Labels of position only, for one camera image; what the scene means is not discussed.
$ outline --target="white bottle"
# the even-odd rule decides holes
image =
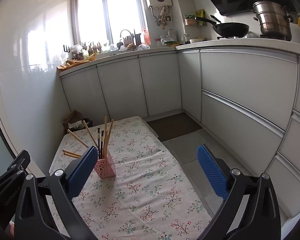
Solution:
[[[177,41],[177,36],[174,33],[173,29],[170,28],[170,30],[168,30],[168,36],[173,40],[173,41]]]

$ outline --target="window pane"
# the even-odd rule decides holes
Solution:
[[[113,43],[120,41],[120,32],[123,29],[129,30],[133,34],[141,33],[141,24],[136,0],[107,0],[108,16]],[[126,37],[129,33],[122,32],[122,36]]]
[[[78,0],[78,25],[80,41],[107,41],[105,18],[102,0]]]

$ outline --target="floral tablecloth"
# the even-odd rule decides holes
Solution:
[[[95,138],[97,128],[90,128]],[[92,145],[86,130],[75,134]],[[86,148],[65,135],[50,173],[73,160],[62,149],[82,154]],[[117,176],[100,179],[93,170],[80,195],[72,199],[98,239],[197,239],[211,218],[177,160],[142,118],[114,122],[109,152]],[[60,232],[67,234],[51,198],[48,203]]]

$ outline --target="blue textured pad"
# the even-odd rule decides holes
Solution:
[[[77,159],[80,162],[68,179],[67,196],[69,199],[79,196],[84,184],[86,184],[92,169],[98,161],[98,149],[95,147],[87,149],[81,158]]]
[[[197,158],[214,192],[219,197],[222,197],[223,200],[226,200],[229,195],[229,191],[227,189],[227,178],[224,176],[223,172],[209,154],[205,146],[200,145],[198,147]]]

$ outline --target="white bowl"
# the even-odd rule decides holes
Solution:
[[[200,42],[202,39],[190,39],[190,43]]]

